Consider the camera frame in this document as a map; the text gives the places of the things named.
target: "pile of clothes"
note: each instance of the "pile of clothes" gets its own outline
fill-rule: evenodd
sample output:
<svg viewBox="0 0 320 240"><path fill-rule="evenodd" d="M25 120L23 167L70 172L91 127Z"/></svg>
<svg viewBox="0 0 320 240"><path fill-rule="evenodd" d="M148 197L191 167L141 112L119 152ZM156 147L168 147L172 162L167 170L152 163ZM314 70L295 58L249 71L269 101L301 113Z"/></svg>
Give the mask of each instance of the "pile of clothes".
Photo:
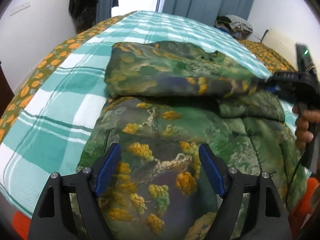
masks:
<svg viewBox="0 0 320 240"><path fill-rule="evenodd" d="M288 190L300 152L280 101L256 90L254 80L233 58L192 43L112 46L105 72L110 98L77 171L91 167L111 143L121 146L121 162L98 200L115 239L204 238L222 199L201 167L202 143L242 173L268 172L294 209L307 189L300 166ZM241 234L248 202L244 194L231 239ZM76 200L73 207L80 217Z"/></svg>
<svg viewBox="0 0 320 240"><path fill-rule="evenodd" d="M70 0L69 13L76 22L77 33L94 26L98 0Z"/></svg>
<svg viewBox="0 0 320 240"><path fill-rule="evenodd" d="M238 40L245 40L253 32L252 25L236 15L218 16L214 27Z"/></svg>

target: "bed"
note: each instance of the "bed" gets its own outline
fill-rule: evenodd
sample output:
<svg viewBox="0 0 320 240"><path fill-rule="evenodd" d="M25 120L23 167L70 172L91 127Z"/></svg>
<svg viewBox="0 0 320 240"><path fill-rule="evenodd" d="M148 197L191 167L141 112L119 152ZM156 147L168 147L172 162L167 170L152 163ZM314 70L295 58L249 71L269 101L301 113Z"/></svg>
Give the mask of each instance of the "bed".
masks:
<svg viewBox="0 0 320 240"><path fill-rule="evenodd" d="M58 45L39 63L0 119L0 189L6 198L0 204L23 239L49 175L75 173L101 109L108 107L106 100L112 103L103 79L112 45L120 41L191 42L205 51L223 52L258 77L275 70L294 71L262 43L240 44L209 26L154 12L113 17ZM281 104L286 124L294 130L292 106ZM300 197L305 189L306 185L300 187Z"/></svg>

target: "white and teal checkered sheet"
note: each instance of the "white and teal checkered sheet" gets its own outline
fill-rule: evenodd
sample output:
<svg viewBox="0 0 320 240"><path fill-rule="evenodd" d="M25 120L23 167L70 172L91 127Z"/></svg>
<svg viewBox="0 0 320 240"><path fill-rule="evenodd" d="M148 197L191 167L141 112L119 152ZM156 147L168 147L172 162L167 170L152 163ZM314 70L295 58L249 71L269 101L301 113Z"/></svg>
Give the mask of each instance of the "white and teal checkered sheet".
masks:
<svg viewBox="0 0 320 240"><path fill-rule="evenodd" d="M182 41L219 50L259 77L269 71L245 47L215 28L183 17L139 11L73 51L21 112L0 145L0 189L31 216L52 172L75 173L108 96L104 73L119 41Z"/></svg>

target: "light switch plate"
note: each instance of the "light switch plate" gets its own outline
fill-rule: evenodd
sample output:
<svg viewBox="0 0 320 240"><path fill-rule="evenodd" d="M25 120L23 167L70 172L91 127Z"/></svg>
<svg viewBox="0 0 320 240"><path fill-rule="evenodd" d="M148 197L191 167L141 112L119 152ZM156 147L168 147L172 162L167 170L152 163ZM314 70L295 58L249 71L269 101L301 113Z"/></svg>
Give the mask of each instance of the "light switch plate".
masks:
<svg viewBox="0 0 320 240"><path fill-rule="evenodd" d="M25 8L28 8L28 7L30 7L30 6L31 6L31 2L30 2L30 1L25 2L25 3L23 3L23 4L20 4L20 5L12 8L12 9L10 10L10 16L11 16L11 15L14 15L14 14L16 14L17 12L19 12L19 11L25 9Z"/></svg>

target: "finger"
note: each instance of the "finger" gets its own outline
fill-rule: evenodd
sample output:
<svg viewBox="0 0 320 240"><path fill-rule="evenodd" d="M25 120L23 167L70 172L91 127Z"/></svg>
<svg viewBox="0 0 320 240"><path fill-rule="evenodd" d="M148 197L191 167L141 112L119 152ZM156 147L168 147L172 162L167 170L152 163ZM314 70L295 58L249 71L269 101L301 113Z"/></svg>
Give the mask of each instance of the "finger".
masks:
<svg viewBox="0 0 320 240"><path fill-rule="evenodd" d="M309 131L297 129L294 134L297 136L297 141L310 143L313 139L313 134Z"/></svg>
<svg viewBox="0 0 320 240"><path fill-rule="evenodd" d="M320 112L319 111L309 111L309 110L305 110L302 113L302 116L304 117L304 119L306 119L308 122L311 123L320 123Z"/></svg>
<svg viewBox="0 0 320 240"><path fill-rule="evenodd" d="M294 112L295 114L299 114L299 107L298 107L298 105L294 105L294 107L292 108L292 112Z"/></svg>
<svg viewBox="0 0 320 240"><path fill-rule="evenodd" d="M299 117L296 120L296 126L299 130L304 130L304 131L308 131L309 129L309 122L304 119L303 117Z"/></svg>
<svg viewBox="0 0 320 240"><path fill-rule="evenodd" d="M296 147L300 150L303 150L306 148L306 142L304 141L296 141Z"/></svg>

